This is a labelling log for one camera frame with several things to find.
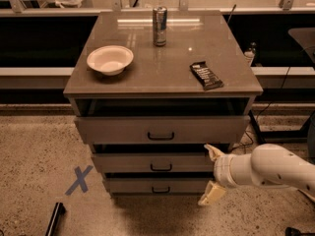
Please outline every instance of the concrete floor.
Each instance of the concrete floor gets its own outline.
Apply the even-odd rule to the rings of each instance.
[[[206,207],[197,205],[196,196],[112,199],[93,168],[85,178],[88,191],[78,187],[67,196],[77,179],[74,169],[93,165],[73,120],[70,105],[0,105],[0,230],[5,236],[44,235],[57,202],[67,212],[56,235],[276,236],[288,226],[315,232],[315,205],[293,190],[242,187]],[[279,126],[279,120],[273,115],[266,124]],[[248,135],[255,140],[250,126]],[[244,136],[242,142],[250,140]],[[234,152],[250,152],[256,145]],[[300,156],[307,152],[304,143],[283,146]]]

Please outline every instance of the plastic bottle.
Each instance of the plastic bottle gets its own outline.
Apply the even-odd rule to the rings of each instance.
[[[257,47],[257,44],[255,42],[251,42],[250,46],[244,51],[244,56],[248,62],[249,67],[252,66],[252,63],[255,59],[256,47]]]

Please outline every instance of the soda can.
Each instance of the soda can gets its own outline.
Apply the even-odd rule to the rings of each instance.
[[[157,6],[153,9],[153,33],[154,45],[166,45],[166,21],[167,8],[165,6]]]

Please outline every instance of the bottom drawer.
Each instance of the bottom drawer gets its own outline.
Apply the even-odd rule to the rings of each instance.
[[[111,195],[171,195],[171,194],[203,194],[211,180],[208,172],[194,174],[190,177],[139,177],[139,178],[105,178],[103,185]]]

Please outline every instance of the drawer handle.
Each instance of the drawer handle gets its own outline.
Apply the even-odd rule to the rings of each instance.
[[[170,192],[169,186],[167,188],[158,188],[158,189],[155,189],[155,187],[152,187],[152,193],[154,194],[165,194],[169,192]]]
[[[167,168],[167,169],[157,169],[157,168],[154,168],[154,166],[152,164],[150,165],[150,167],[151,167],[152,171],[171,171],[171,169],[173,168],[173,165],[171,163],[169,163],[169,168]]]
[[[155,135],[152,135],[150,132],[148,132],[148,138],[150,140],[153,140],[153,141],[170,141],[170,140],[173,140],[175,137],[175,133],[172,132],[170,134],[170,136],[155,136]]]

